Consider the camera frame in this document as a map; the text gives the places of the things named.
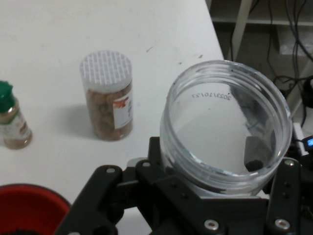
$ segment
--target red bowl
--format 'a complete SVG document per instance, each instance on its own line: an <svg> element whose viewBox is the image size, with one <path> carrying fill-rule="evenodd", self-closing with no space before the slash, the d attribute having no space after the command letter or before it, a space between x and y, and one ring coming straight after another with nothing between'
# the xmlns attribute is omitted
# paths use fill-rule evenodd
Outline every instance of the red bowl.
<svg viewBox="0 0 313 235"><path fill-rule="evenodd" d="M70 204L59 194L36 185L0 187L0 234L16 230L52 235Z"/></svg>

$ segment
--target brown spice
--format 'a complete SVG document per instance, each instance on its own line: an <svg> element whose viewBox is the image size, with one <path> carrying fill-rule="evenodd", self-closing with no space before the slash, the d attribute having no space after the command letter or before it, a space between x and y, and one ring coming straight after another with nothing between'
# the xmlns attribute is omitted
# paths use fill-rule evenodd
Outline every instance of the brown spice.
<svg viewBox="0 0 313 235"><path fill-rule="evenodd" d="M19 101L15 99L15 105L4 113L0 113L0 124L7 123L10 121L17 113L20 112ZM24 139L9 139L4 137L4 144L10 149L20 149L29 145L32 140L32 132L28 128L26 121L24 121L23 127L20 129L21 134L28 132L29 134Z"/></svg>
<svg viewBox="0 0 313 235"><path fill-rule="evenodd" d="M133 119L123 127L116 129L114 123L113 102L127 95L132 83L119 92L103 94L87 90L87 106L91 123L96 135L104 140L119 140L127 136L133 128Z"/></svg>

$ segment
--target jar rim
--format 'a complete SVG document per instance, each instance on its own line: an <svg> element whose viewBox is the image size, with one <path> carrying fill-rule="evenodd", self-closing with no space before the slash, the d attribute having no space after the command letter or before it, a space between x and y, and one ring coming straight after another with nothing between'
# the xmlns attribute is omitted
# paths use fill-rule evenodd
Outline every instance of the jar rim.
<svg viewBox="0 0 313 235"><path fill-rule="evenodd" d="M283 113L283 122L282 123L282 130L283 130L283 136L282 136L282 142L281 146L278 149L278 157L276 159L273 159L273 161L268 164L267 166L248 173L233 173L229 171L225 171L213 166L210 166L204 162L201 162L196 156L194 156L184 145L183 143L179 140L178 136L176 135L176 132L173 129L173 126L171 125L171 118L170 118L170 109L171 109L171 104L174 102L175 98L180 95L180 93L176 93L176 89L180 85L179 82L181 79L183 79L188 73L190 72L197 72L199 71L200 68L202 69L210 69L212 66L226 66L225 72L241 72L246 75L247 79L256 79L259 85L264 86L267 88L267 92L269 92L269 95L271 98L275 99L275 101L278 104L278 108L280 109L280 112ZM292 136L292 120L291 120L291 114L289 107L285 101L285 98L283 95L280 93L278 88L270 81L268 78L266 78L263 74L260 72L256 71L255 69L252 69L246 65L236 63L236 62L231 62L227 60L213 60L213 61L208 61L208 62L202 62L196 65L193 65L192 67L188 68L185 70L183 73L181 73L178 78L174 81L172 84L167 100L166 100L166 105L163 113L163 118L164 118L164 123L165 123L165 128L168 130L168 134L170 135L171 140L175 143L175 149L177 152L179 152L179 156L172 156L175 158L175 162L173 163L173 168L177 170L182 170L184 173L189 174L189 172L192 171L192 167L196 167L197 169L201 170L201 175L204 177L199 177L197 175L192 175L193 181L197 182L202 182L204 183L204 180L201 180L201 178L206 178L210 180L218 180L220 176L222 177L228 177L231 176L232 182L236 182L237 184L247 184L247 180L249 182L253 180L257 180L259 176L264 176L267 174L271 174L278 164L281 162L284 154L286 153L288 146L291 141L291 136Z"/></svg>

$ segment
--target blue light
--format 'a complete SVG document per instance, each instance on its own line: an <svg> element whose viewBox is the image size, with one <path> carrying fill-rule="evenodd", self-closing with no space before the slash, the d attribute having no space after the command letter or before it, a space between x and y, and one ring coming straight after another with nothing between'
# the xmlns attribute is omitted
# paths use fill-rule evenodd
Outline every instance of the blue light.
<svg viewBox="0 0 313 235"><path fill-rule="evenodd" d="M308 146L313 146L313 139L308 140Z"/></svg>

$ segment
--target green cap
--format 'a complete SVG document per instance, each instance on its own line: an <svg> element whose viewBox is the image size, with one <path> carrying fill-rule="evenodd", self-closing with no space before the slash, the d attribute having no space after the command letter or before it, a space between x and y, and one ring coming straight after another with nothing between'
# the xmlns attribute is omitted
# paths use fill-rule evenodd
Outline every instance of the green cap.
<svg viewBox="0 0 313 235"><path fill-rule="evenodd" d="M0 113L8 111L15 105L12 88L8 82L0 81Z"/></svg>

